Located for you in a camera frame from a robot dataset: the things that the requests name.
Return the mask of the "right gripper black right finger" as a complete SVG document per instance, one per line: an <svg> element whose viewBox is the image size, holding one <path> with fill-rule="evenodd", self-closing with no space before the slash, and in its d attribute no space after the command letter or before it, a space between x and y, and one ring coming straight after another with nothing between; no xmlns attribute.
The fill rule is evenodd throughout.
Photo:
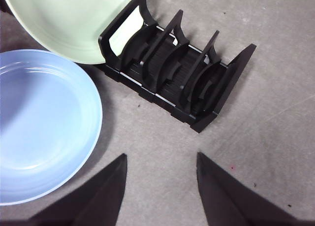
<svg viewBox="0 0 315 226"><path fill-rule="evenodd" d="M298 220L244 186L202 152L196 174L210 226L303 226Z"/></svg>

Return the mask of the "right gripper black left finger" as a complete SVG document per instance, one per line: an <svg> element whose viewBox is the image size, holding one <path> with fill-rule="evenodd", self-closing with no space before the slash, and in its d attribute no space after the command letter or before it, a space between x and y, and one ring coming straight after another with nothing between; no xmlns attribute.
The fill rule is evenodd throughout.
<svg viewBox="0 0 315 226"><path fill-rule="evenodd" d="M114 226L124 198L126 175L127 155L121 154L30 221L38 226Z"/></svg>

